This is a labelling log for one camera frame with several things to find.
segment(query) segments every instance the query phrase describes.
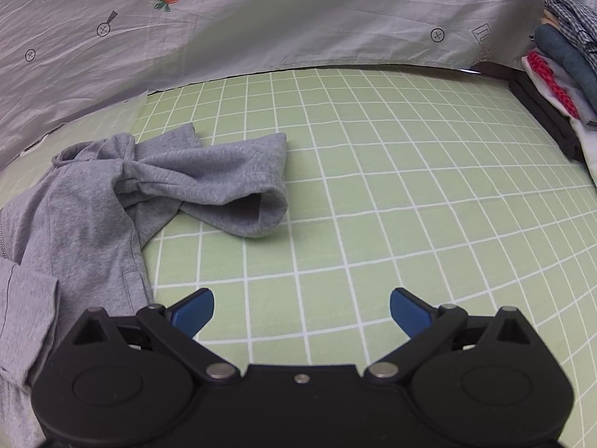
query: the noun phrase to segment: red knitted garment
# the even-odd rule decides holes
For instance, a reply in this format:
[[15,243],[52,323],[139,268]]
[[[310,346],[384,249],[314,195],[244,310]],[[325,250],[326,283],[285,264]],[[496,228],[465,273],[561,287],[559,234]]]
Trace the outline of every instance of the red knitted garment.
[[526,56],[526,60],[528,61],[528,65],[531,66],[533,72],[536,72],[539,75],[539,77],[541,77],[545,81],[545,84],[547,84],[549,89],[553,91],[553,93],[556,95],[557,100],[560,103],[562,103],[562,105],[566,108],[566,111],[568,111],[568,113],[570,113],[570,115],[574,118],[579,119],[578,110],[576,109],[576,106],[574,106],[574,103],[568,97],[566,91],[564,91],[557,84],[555,79],[553,79],[553,71],[549,68],[547,62],[545,62],[541,58],[541,56],[533,50],[531,50],[528,53],[528,55]]

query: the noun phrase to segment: gray sweatshirt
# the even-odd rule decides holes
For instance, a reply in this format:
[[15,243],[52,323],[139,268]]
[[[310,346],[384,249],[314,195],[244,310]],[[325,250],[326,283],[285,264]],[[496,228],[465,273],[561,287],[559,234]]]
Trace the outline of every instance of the gray sweatshirt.
[[44,440],[31,385],[85,308],[133,315],[151,301],[141,248],[178,210],[258,237],[282,220],[286,136],[201,147],[191,124],[134,142],[80,143],[0,210],[0,426]]

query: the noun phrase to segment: silver bolt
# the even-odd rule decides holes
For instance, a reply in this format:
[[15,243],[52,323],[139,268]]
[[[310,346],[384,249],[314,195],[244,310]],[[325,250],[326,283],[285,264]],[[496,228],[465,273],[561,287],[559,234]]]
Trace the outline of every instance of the silver bolt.
[[212,379],[228,379],[229,377],[232,377],[237,370],[233,365],[225,362],[216,362],[215,364],[208,365],[205,372]]
[[294,377],[294,381],[297,384],[306,384],[310,380],[311,380],[311,377],[309,377],[307,374],[296,374]]
[[371,375],[379,379],[386,379],[398,374],[399,368],[391,362],[376,362],[369,368]]

